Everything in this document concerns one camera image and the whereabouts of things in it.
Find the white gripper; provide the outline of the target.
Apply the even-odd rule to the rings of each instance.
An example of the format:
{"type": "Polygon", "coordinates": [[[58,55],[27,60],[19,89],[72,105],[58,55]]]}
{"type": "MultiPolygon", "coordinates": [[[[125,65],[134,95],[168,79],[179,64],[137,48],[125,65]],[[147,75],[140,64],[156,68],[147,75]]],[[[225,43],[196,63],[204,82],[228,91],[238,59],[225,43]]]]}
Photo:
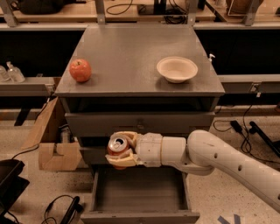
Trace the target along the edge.
{"type": "Polygon", "coordinates": [[[126,157],[106,155],[111,165],[119,167],[131,167],[137,165],[137,157],[140,164],[146,167],[159,167],[161,165],[161,145],[163,137],[160,134],[147,133],[138,136],[135,131],[118,131],[110,138],[125,137],[132,148],[135,148],[136,155],[129,152],[126,157]]]}

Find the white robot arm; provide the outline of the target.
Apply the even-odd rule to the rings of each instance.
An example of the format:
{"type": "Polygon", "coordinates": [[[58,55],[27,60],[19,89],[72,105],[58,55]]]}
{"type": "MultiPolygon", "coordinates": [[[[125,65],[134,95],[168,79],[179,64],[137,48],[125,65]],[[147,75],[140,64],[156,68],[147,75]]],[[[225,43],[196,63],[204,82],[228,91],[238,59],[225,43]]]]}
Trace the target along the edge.
{"type": "Polygon", "coordinates": [[[110,137],[107,151],[108,163],[120,169],[167,165],[200,176],[218,169],[280,212],[280,172],[242,154],[208,131],[197,129],[187,138],[119,131],[110,137]]]}

